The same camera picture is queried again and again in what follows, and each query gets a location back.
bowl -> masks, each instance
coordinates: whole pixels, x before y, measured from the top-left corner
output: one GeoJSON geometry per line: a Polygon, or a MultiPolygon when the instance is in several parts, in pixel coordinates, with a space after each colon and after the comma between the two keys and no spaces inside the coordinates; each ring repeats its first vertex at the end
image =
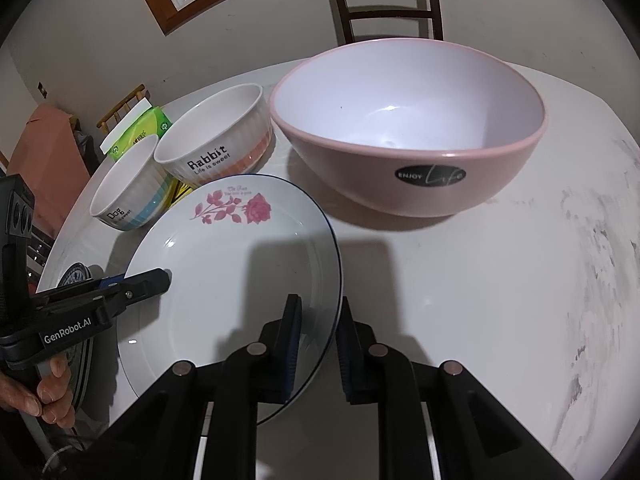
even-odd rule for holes
{"type": "Polygon", "coordinates": [[[270,99],[274,122],[326,184],[401,216],[485,202],[546,129],[536,89],[506,63],[444,41],[363,41],[298,65],[270,99]]]}
{"type": "Polygon", "coordinates": [[[154,160],[158,136],[139,140],[113,165],[95,191],[91,216],[120,231],[158,218],[171,199],[174,178],[154,160]]]}
{"type": "Polygon", "coordinates": [[[262,87],[233,86],[204,99],[162,136],[156,162],[192,187],[245,173],[264,154],[273,132],[262,87]]]}

orange stripe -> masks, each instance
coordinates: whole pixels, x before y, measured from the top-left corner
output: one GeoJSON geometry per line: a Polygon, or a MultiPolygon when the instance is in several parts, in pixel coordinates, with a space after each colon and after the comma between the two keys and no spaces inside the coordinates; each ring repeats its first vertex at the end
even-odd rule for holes
{"type": "Polygon", "coordinates": [[[214,176],[210,176],[206,179],[202,179],[199,181],[201,186],[204,186],[208,182],[213,180],[217,180],[219,178],[223,178],[224,176],[229,176],[233,174],[244,173],[248,167],[253,166],[261,156],[264,155],[264,152],[267,150],[267,146],[271,142],[271,136],[273,135],[273,126],[269,126],[267,133],[265,136],[258,142],[256,147],[252,149],[247,155],[243,158],[234,162],[231,166],[226,168],[226,170],[221,171],[220,173],[215,174],[214,176]]]}

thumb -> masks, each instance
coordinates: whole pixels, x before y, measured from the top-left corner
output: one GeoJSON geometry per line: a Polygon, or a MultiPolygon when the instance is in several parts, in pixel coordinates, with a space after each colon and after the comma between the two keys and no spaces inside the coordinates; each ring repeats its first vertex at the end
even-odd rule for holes
{"type": "Polygon", "coordinates": [[[0,403],[29,413],[29,415],[40,416],[42,414],[42,406],[36,396],[23,384],[3,373],[0,373],[0,403]]]}

pink bowl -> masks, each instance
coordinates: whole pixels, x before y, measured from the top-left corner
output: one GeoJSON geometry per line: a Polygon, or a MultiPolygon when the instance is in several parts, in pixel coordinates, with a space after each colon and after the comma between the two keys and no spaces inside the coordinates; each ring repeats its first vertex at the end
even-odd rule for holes
{"type": "Polygon", "coordinates": [[[540,95],[506,63],[417,38],[363,41],[306,60],[276,86],[270,109],[329,186],[413,217],[485,202],[546,130],[540,95]]]}

plate with floral design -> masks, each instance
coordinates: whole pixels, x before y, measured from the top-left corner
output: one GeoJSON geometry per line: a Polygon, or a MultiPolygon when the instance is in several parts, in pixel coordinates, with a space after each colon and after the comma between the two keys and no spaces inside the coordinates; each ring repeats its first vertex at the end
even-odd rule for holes
{"type": "MultiPolygon", "coordinates": [[[[224,360],[279,319],[287,295],[302,298],[295,399],[313,378],[334,334],[342,266],[334,232],[314,200],[263,174],[222,178],[172,206],[142,240],[127,276],[172,276],[162,296],[118,317],[118,348],[140,396],[176,361],[224,360]]],[[[261,405],[264,421],[281,406],[261,405]]]]}

